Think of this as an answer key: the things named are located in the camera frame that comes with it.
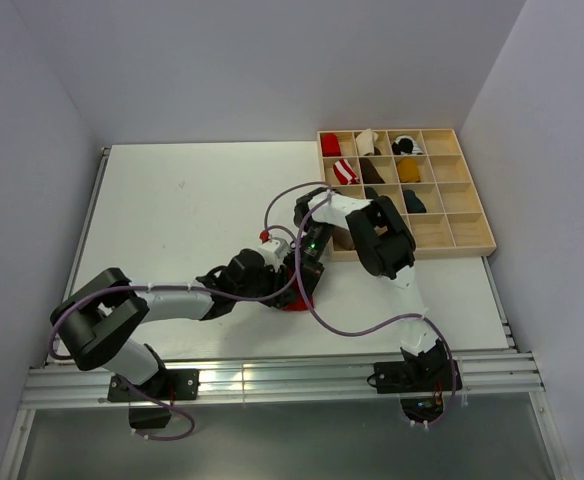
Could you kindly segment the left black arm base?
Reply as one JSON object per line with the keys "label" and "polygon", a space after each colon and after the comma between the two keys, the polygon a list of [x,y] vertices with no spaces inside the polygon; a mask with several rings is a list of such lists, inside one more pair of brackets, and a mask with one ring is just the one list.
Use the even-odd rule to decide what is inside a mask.
{"label": "left black arm base", "polygon": [[178,401],[197,399],[199,370],[160,369],[152,378],[140,385],[120,375],[113,375],[107,393],[107,401],[115,404],[129,404],[128,421],[135,430],[154,433],[164,429],[176,413],[166,409],[164,404],[174,408]]}

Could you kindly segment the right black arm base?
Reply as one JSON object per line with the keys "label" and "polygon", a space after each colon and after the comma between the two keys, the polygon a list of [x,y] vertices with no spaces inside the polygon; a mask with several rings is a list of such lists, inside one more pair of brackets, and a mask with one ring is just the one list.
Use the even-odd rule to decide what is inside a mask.
{"label": "right black arm base", "polygon": [[463,387],[457,362],[447,357],[377,362],[366,382],[378,394],[415,395],[401,398],[401,409],[410,421],[421,424],[436,421],[445,410],[444,395]]}

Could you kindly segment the red patterned sock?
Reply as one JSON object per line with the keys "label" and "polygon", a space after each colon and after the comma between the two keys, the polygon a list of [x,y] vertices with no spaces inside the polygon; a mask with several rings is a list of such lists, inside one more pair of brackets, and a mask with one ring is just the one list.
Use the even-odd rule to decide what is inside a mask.
{"label": "red patterned sock", "polygon": [[[313,292],[321,278],[321,275],[322,273],[319,270],[313,268],[304,267],[303,271],[301,272],[303,289],[311,306],[314,305]],[[283,310],[288,312],[307,311],[308,306],[303,300],[301,289],[298,285],[298,281],[296,280],[296,276],[292,272],[289,272],[288,278],[289,280],[293,280],[293,282],[291,287],[285,292],[286,300],[285,305],[283,306]]]}

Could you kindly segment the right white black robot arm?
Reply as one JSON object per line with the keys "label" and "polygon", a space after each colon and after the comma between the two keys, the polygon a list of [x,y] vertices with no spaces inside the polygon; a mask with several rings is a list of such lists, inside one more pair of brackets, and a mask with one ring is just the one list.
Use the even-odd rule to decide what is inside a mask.
{"label": "right white black robot arm", "polygon": [[460,384],[446,341],[426,320],[427,308],[416,280],[416,241],[392,200],[378,195],[357,199],[317,188],[296,200],[294,224],[300,246],[286,262],[300,268],[302,280],[293,283],[295,299],[288,311],[313,306],[312,293],[324,271],[321,256],[341,229],[350,236],[366,272],[379,278],[388,291],[398,325],[403,359],[374,369],[377,391],[417,392]]}

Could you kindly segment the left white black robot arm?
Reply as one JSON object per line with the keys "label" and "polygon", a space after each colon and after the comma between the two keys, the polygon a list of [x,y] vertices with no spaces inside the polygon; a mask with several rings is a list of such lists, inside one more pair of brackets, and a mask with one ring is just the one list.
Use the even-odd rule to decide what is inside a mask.
{"label": "left white black robot arm", "polygon": [[121,269],[111,267],[53,311],[52,335],[61,338],[80,370],[102,367],[130,382],[142,398],[155,399],[165,391],[167,375],[158,354],[131,339],[139,325],[213,320],[247,301],[284,308],[296,299],[291,266],[290,248],[276,253],[262,245],[241,250],[228,265],[184,285],[133,285]]}

